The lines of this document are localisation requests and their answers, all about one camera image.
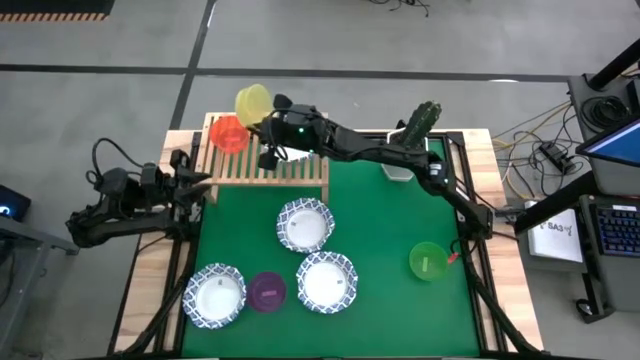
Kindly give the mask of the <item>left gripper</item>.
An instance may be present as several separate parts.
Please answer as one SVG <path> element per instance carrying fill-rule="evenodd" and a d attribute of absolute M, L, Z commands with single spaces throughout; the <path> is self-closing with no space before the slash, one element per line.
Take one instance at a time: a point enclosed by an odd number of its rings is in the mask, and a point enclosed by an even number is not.
<path fill-rule="evenodd" d="M 149 203 L 150 204 L 188 204 L 190 199 L 200 199 L 210 192 L 211 184 L 197 184 L 211 177 L 210 174 L 193 172 L 178 165 L 174 174 L 161 171 L 155 163 L 149 164 Z"/>

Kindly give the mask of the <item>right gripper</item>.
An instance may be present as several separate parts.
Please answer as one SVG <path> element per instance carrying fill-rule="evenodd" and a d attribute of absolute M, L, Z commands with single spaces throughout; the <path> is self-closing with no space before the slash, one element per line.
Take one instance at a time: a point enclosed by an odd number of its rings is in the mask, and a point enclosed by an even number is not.
<path fill-rule="evenodd" d="M 278 93 L 273 98 L 272 119 L 259 125 L 261 136 L 272 136 L 278 146 L 297 150 L 321 150 L 326 145 L 330 121 L 314 107 L 293 105 L 293 101 Z"/>

